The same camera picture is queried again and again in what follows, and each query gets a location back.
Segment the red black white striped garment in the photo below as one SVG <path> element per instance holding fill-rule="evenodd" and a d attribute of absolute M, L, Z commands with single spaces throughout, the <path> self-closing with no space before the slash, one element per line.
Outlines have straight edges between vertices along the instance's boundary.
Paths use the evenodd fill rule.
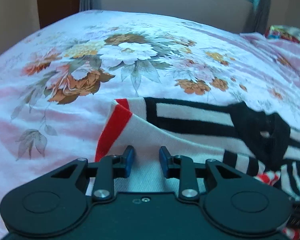
<path fill-rule="evenodd" d="M 166 179 L 159 149 L 195 163 L 216 159 L 241 174 L 210 184 L 198 178 L 195 209 L 210 239 L 300 239 L 300 122 L 238 102 L 216 106 L 174 99 L 116 99 L 98 140 L 96 161 L 133 146 L 135 157 L 127 191 L 176 191 Z"/>

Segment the floral pink bed sheet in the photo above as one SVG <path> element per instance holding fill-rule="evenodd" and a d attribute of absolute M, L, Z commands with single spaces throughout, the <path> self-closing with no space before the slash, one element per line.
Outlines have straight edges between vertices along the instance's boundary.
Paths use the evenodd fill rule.
<path fill-rule="evenodd" d="M 300 122 L 300 89 L 240 34 L 169 16 L 80 12 L 0 56 L 0 201 L 74 159 L 96 161 L 111 104 L 138 98 L 244 102 Z"/>

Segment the pink crumpled blanket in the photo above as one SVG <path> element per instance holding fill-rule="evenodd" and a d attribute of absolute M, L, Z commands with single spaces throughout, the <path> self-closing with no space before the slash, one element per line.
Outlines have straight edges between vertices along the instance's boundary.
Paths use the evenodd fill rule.
<path fill-rule="evenodd" d="M 259 33 L 241 33 L 240 37 L 276 62 L 283 77 L 300 89 L 300 44 L 283 39 L 267 39 Z"/>

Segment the grey right curtain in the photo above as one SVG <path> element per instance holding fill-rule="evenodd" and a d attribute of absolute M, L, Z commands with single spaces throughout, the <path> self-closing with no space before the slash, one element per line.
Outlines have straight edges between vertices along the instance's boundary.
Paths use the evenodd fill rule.
<path fill-rule="evenodd" d="M 271 0 L 255 0 L 251 31 L 264 34 L 267 28 Z"/>

